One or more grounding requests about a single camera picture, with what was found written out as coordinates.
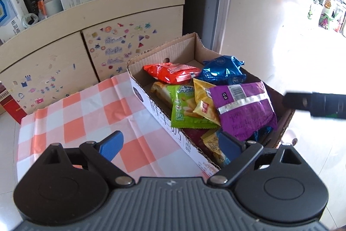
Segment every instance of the red box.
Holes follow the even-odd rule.
[[[0,105],[2,105],[19,124],[21,119],[27,115],[2,83],[0,83]]]

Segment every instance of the red snack package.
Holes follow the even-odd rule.
[[[196,67],[173,63],[146,65],[143,69],[155,79],[170,84],[182,84],[201,72],[201,69]]]

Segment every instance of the checkered tablecloth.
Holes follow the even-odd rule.
[[[112,163],[136,181],[141,176],[208,178],[145,109],[123,73],[22,119],[18,181],[49,144],[78,147],[116,130],[122,131],[124,146]]]

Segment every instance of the refrigerator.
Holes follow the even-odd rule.
[[[308,11],[307,0],[186,0],[183,32],[269,82]]]

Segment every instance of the purple snack package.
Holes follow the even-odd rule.
[[[223,130],[238,140],[247,140],[264,126],[276,129],[276,115],[263,82],[215,86],[209,90]]]

